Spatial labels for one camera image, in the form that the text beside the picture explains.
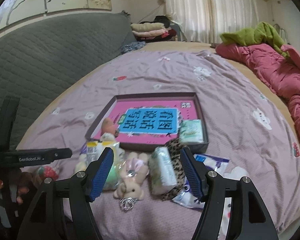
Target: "leopard print fabric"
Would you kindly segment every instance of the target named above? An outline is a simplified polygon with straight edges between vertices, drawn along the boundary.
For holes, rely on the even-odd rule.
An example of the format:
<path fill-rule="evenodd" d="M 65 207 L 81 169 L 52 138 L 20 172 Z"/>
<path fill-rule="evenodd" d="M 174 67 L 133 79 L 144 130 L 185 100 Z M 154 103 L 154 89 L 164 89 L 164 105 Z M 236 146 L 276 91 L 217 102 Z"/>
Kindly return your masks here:
<path fill-rule="evenodd" d="M 168 148 L 173 169 L 176 174 L 178 185 L 175 186 L 168 193 L 161 195 L 162 200 L 172 200 L 175 196 L 179 194 L 179 192 L 185 186 L 185 172 L 183 171 L 181 161 L 180 161 L 180 150 L 184 147 L 183 144 L 179 142 L 179 139 L 172 139 L 168 141 L 165 146 Z"/>

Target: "blue patterned cloth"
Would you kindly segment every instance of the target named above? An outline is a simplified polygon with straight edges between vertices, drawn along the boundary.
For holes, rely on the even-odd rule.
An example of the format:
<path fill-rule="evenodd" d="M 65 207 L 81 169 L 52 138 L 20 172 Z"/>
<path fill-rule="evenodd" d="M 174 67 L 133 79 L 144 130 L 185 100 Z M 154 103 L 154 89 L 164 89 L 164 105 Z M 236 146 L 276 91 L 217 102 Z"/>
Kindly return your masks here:
<path fill-rule="evenodd" d="M 130 51 L 138 50 L 143 48 L 146 45 L 145 41 L 135 41 L 128 45 L 122 47 L 122 54 L 128 53 Z"/>

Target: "pink book cover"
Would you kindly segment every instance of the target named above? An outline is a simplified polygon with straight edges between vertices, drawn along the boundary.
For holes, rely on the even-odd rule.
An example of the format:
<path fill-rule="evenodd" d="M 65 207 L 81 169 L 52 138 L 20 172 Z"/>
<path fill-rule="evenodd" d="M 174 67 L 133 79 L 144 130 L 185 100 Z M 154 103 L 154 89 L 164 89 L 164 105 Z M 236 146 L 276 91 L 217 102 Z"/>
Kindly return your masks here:
<path fill-rule="evenodd" d="M 119 142 L 165 144 L 178 137 L 182 120 L 198 119 L 192 100 L 118 101 L 108 116 Z M 99 130 L 94 139 L 99 139 Z"/>

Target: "qr code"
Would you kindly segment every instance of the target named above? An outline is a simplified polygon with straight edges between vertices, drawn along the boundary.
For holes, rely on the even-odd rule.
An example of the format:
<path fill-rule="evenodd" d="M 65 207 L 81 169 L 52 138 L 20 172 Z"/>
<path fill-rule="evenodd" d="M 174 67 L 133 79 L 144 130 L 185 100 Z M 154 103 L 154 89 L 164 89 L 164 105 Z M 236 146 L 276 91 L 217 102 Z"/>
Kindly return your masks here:
<path fill-rule="evenodd" d="M 181 103 L 181 108 L 190 108 L 190 107 L 191 107 L 191 103 L 189 102 Z"/>

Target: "red comforter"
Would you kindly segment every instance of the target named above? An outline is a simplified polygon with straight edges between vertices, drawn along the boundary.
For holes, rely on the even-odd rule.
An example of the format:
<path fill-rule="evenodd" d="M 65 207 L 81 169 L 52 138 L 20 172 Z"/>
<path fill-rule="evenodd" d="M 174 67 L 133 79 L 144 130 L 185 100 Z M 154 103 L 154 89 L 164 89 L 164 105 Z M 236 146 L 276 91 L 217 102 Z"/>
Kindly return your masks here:
<path fill-rule="evenodd" d="M 224 58 L 244 63 L 273 93 L 288 102 L 288 108 L 300 136 L 300 54 L 291 45 L 283 45 L 285 59 L 267 44 L 239 47 L 220 44 L 216 52 Z"/>

